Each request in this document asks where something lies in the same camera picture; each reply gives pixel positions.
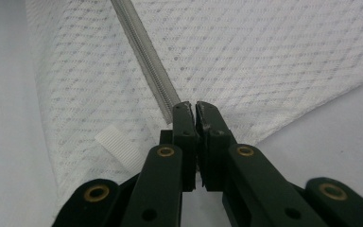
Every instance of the black mechanical linkage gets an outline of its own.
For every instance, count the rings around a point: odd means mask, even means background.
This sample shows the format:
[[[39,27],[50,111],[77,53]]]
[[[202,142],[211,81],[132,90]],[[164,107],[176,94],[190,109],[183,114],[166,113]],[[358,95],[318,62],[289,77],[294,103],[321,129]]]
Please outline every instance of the black mechanical linkage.
[[[195,189],[199,168],[207,191],[222,191],[233,227],[363,227],[363,198],[328,178],[305,189],[289,183],[266,156],[237,144],[216,106],[173,108],[173,130],[161,131],[139,175],[118,185],[93,180],[64,204],[54,227],[129,227],[181,224],[182,192]]]

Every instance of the screw hole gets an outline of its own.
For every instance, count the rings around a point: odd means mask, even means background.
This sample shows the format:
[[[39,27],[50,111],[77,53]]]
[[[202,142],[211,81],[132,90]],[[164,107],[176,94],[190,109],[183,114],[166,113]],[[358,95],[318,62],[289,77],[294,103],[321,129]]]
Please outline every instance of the screw hole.
[[[109,195],[110,189],[105,184],[96,184],[89,187],[84,193],[84,199],[89,202],[104,200]]]
[[[237,152],[242,156],[252,156],[254,154],[254,150],[249,147],[240,147]]]
[[[302,217],[302,213],[300,213],[300,211],[294,209],[294,208],[286,208],[285,209],[285,214],[289,217],[289,218],[293,218],[293,219],[300,219]]]
[[[347,200],[347,194],[340,187],[331,184],[323,183],[320,185],[320,192],[335,201],[345,201]]]
[[[152,221],[157,217],[157,213],[154,209],[147,209],[143,212],[141,216],[145,221]]]
[[[175,150],[173,148],[159,148],[157,150],[157,154],[162,157],[169,157],[172,156],[175,153]]]
[[[102,188],[96,188],[90,192],[90,196],[92,198],[100,197],[102,194],[104,194],[104,190]]]

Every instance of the white tag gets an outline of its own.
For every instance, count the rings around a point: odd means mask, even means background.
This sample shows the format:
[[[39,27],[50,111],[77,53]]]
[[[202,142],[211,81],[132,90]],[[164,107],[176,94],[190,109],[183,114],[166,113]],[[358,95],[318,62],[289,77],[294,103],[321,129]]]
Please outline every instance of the white tag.
[[[138,151],[127,137],[123,135],[114,125],[110,125],[100,132],[95,140],[110,152],[131,174],[135,175],[141,171],[146,159]]]

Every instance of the white zipper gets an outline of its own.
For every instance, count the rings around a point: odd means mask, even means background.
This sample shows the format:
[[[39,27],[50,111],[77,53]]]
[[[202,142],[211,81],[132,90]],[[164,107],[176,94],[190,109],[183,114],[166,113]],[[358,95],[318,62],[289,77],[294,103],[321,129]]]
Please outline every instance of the white zipper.
[[[112,0],[112,4],[164,115],[164,120],[169,124],[172,122],[173,106],[181,102],[179,96],[164,70],[134,5],[130,0]]]

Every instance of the net fabric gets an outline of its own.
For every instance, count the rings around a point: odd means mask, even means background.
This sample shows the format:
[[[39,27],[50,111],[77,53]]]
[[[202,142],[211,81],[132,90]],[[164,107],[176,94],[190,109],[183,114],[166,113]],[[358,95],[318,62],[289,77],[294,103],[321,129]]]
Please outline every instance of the net fabric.
[[[27,1],[45,141],[61,207],[96,178],[130,173],[95,136],[111,124],[143,154],[166,129],[110,1]]]
[[[219,107],[255,144],[363,83],[363,2],[132,1],[182,100]],[[142,152],[168,129],[110,1],[27,0],[59,207],[82,183],[130,174],[95,136]]]
[[[363,1],[132,0],[181,100],[256,144],[363,83]]]

